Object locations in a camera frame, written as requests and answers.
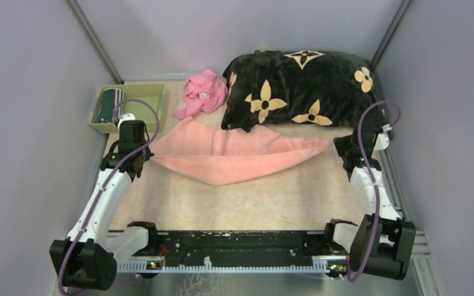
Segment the green white striped towel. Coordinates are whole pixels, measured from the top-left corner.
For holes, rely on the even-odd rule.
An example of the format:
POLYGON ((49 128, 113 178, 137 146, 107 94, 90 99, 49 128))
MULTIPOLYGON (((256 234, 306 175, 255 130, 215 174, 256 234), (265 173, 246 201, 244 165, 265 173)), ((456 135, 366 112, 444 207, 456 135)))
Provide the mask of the green white striped towel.
POLYGON ((114 109, 125 99, 125 92, 119 88, 106 88, 100 95, 100 108, 96 123, 112 123, 114 109))

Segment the black blanket with beige flowers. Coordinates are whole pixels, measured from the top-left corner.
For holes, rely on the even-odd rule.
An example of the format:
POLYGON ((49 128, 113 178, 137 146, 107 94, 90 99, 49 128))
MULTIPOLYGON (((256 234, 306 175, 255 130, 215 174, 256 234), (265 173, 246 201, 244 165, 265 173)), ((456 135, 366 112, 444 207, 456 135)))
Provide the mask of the black blanket with beige flowers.
POLYGON ((223 130, 288 123, 355 128, 380 100, 371 61, 347 52, 256 50, 235 57, 223 77, 223 130))

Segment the light salmon pink towel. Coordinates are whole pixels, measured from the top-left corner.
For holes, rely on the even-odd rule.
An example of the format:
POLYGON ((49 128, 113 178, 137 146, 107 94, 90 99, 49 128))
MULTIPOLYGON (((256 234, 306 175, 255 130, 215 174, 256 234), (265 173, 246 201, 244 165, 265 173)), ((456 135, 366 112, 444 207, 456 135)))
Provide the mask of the light salmon pink towel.
POLYGON ((150 145, 152 160, 211 186, 268 176, 322 153, 331 140, 290 137, 263 125, 216 130, 188 117, 150 145))

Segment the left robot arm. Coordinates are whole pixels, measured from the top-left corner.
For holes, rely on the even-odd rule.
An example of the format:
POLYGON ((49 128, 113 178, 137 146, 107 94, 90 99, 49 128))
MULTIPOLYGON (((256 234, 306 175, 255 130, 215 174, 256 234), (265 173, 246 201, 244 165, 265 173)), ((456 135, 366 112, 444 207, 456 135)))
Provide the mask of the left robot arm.
POLYGON ((66 237, 54 240, 49 248, 62 295, 70 295, 69 288, 107 290, 120 264, 138 251, 153 255, 159 250, 156 226, 147 221, 133 221, 114 240, 107 241, 120 201, 153 156, 149 149, 152 138, 144 121, 122 120, 118 128, 119 139, 101 161, 83 213, 66 237))

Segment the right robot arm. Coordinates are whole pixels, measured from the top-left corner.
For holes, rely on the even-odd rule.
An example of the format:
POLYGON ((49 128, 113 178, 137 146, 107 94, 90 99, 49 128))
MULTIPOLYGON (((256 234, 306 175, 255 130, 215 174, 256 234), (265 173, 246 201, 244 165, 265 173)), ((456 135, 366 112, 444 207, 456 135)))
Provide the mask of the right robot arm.
POLYGON ((330 254, 347 253, 351 281, 361 274, 401 281, 409 270, 416 228, 390 202, 382 167, 372 155, 388 146, 388 131, 389 126, 361 123, 350 136, 333 141, 349 184, 359 197, 362 221, 331 220, 323 247, 330 254))

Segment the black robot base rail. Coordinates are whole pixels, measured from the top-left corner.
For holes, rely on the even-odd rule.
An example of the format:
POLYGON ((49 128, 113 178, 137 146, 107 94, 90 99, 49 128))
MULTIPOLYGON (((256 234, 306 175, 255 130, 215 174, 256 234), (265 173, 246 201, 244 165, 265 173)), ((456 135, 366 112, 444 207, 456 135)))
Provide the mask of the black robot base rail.
POLYGON ((341 278, 344 249, 323 231, 159 231, 118 266, 143 276, 179 273, 291 273, 341 278))

